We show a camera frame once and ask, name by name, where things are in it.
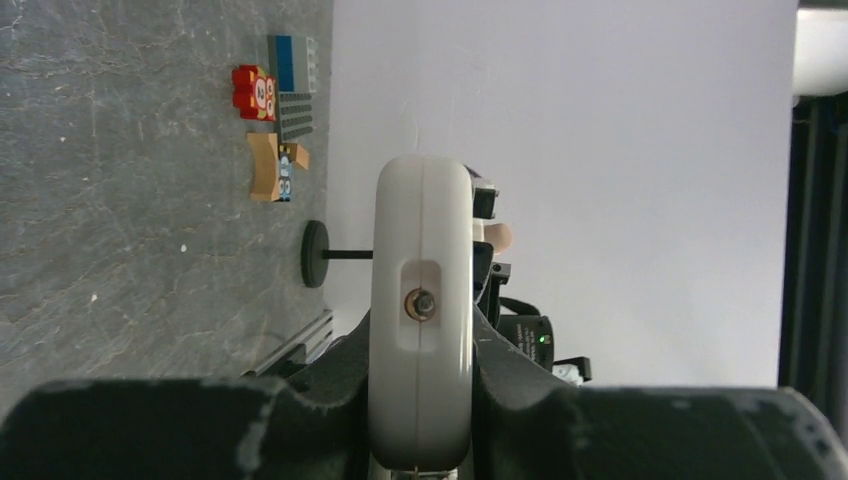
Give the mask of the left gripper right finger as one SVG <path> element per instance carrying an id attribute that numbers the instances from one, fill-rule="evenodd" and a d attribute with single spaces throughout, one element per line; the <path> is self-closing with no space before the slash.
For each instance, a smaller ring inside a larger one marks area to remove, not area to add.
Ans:
<path id="1" fill-rule="evenodd" d="M 843 479 L 847 453 L 791 389 L 575 387 L 473 321 L 478 479 Z"/>

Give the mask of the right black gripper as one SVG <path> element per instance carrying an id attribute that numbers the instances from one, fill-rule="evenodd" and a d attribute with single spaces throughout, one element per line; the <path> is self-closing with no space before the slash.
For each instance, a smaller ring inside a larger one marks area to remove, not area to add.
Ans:
<path id="1" fill-rule="evenodd" d="M 485 242 L 473 243 L 473 299 L 491 325 L 500 318 L 501 287 L 509 282 L 512 266 L 494 259 L 494 247 Z"/>

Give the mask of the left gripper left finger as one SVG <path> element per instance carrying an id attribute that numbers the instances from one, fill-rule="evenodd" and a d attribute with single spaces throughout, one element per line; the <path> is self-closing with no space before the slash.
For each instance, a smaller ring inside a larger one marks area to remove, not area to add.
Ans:
<path id="1" fill-rule="evenodd" d="M 1 425 L 5 479 L 363 479 L 369 324 L 296 374 L 43 384 Z"/>

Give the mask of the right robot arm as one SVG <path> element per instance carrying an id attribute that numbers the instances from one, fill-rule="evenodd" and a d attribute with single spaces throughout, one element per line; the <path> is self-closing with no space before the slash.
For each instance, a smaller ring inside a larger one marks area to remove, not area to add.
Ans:
<path id="1" fill-rule="evenodd" d="M 474 303 L 493 329 L 536 364 L 565 382 L 581 386 L 593 379 L 591 360 L 585 356 L 558 360 L 555 336 L 548 316 L 527 302 L 505 297 L 501 289 L 512 267 L 494 259 L 494 247 L 473 243 Z"/>

